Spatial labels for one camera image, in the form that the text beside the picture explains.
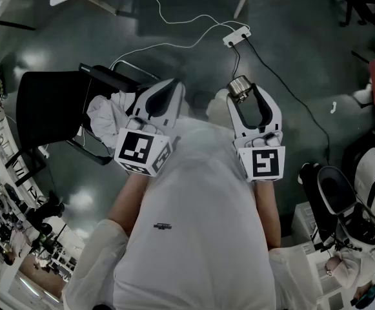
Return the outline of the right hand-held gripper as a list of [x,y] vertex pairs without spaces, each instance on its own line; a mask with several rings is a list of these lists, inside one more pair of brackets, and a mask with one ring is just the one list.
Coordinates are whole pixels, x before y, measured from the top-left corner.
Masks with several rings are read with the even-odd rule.
[[261,122],[249,125],[239,104],[227,95],[227,107],[235,132],[233,145],[248,182],[276,181],[282,179],[285,165],[285,146],[281,145],[283,133],[282,114],[268,92],[254,84]]

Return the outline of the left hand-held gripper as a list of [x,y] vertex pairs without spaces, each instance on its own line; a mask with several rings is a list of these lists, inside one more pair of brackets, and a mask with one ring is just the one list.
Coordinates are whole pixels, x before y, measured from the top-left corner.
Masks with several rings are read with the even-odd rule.
[[142,92],[133,116],[119,130],[114,161],[127,172],[157,176],[174,151],[174,127],[184,95],[185,86],[177,78],[160,81]]

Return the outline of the shiny metal round lid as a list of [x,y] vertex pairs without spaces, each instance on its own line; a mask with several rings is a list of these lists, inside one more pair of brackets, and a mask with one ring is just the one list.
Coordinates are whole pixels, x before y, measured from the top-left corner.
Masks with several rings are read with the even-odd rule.
[[246,76],[234,78],[228,85],[227,105],[241,104],[249,96],[254,96],[255,84],[248,80]]

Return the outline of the person's left forearm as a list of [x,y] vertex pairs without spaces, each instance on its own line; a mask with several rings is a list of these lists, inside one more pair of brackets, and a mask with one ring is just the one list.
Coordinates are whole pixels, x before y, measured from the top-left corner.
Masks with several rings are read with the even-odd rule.
[[127,236],[131,235],[135,226],[148,182],[148,176],[131,174],[107,216],[109,220],[120,225]]

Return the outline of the person's right forearm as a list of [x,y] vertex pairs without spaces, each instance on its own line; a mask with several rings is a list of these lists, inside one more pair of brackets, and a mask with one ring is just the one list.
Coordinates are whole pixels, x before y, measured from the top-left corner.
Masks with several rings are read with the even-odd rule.
[[281,247],[281,224],[279,219],[274,184],[272,181],[257,181],[254,185],[256,208],[263,226],[268,250]]

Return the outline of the person's right shoe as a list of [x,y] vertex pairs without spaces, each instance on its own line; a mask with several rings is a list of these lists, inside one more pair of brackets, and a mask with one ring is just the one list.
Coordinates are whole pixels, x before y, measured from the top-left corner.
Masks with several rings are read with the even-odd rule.
[[228,94],[229,91],[222,88],[215,94],[214,98],[210,100],[206,109],[206,115],[209,120],[215,122],[230,117],[227,107]]

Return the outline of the white crumpled cloth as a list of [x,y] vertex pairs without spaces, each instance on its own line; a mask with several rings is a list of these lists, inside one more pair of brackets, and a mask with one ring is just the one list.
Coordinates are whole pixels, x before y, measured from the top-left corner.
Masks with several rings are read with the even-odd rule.
[[127,110],[135,99],[135,93],[116,92],[110,99],[98,95],[89,103],[86,113],[92,132],[107,147],[115,149],[119,130],[126,127],[129,119]]

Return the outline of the white power strip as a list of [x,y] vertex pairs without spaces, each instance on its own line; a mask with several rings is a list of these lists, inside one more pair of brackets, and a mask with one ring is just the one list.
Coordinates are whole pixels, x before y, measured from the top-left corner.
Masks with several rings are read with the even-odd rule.
[[250,29],[247,26],[242,26],[231,34],[225,36],[223,38],[223,43],[226,47],[232,48],[250,36]]

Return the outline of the white cubby shelf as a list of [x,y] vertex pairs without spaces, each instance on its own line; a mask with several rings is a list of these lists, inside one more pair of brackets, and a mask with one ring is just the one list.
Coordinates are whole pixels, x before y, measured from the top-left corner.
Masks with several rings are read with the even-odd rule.
[[291,224],[291,233],[294,244],[302,246],[306,254],[314,253],[317,248],[323,245],[308,201],[296,205]]

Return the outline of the white and black robot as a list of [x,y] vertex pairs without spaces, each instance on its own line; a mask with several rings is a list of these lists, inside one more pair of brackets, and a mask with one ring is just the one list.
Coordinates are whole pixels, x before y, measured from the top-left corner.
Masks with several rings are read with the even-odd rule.
[[316,249],[375,250],[375,130],[346,148],[341,168],[306,163],[298,181],[312,210]]

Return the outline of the person's white shirt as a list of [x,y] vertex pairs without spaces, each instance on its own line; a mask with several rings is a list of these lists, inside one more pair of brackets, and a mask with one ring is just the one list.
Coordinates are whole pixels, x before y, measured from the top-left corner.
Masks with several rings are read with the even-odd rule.
[[231,130],[181,118],[130,236],[100,221],[63,290],[65,310],[316,310],[301,247],[268,250]]

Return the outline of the white fabric cover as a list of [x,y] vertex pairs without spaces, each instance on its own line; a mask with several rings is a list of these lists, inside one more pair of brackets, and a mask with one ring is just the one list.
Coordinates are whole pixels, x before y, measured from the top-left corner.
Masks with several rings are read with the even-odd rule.
[[346,289],[364,286],[375,279],[375,250],[363,252],[344,247],[334,252],[325,268]]

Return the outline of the teal tool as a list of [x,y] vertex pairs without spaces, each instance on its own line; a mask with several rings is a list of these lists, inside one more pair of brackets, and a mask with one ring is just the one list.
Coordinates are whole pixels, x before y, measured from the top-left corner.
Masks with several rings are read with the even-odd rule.
[[362,310],[373,303],[375,299],[375,284],[372,282],[358,287],[353,299],[350,301],[351,306]]

